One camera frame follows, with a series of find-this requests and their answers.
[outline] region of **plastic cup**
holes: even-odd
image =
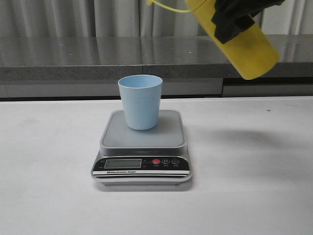
[[[157,125],[163,80],[153,75],[132,75],[118,81],[127,125],[148,130]]]

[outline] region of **digital display screen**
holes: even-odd
[[[140,168],[141,159],[112,159],[107,160],[104,168]]]

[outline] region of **kitchen scale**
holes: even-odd
[[[180,113],[160,110],[158,124],[134,130],[124,111],[111,114],[91,170],[105,185],[177,185],[189,180],[192,169]]]

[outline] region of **curtain fold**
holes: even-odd
[[[160,0],[186,9],[184,0]],[[266,34],[313,34],[313,1],[285,0],[255,20]],[[0,0],[0,38],[206,35],[192,13],[146,0]]]

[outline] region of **power button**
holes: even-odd
[[[161,160],[155,158],[155,159],[152,160],[152,162],[153,162],[153,164],[159,164],[161,162]]]

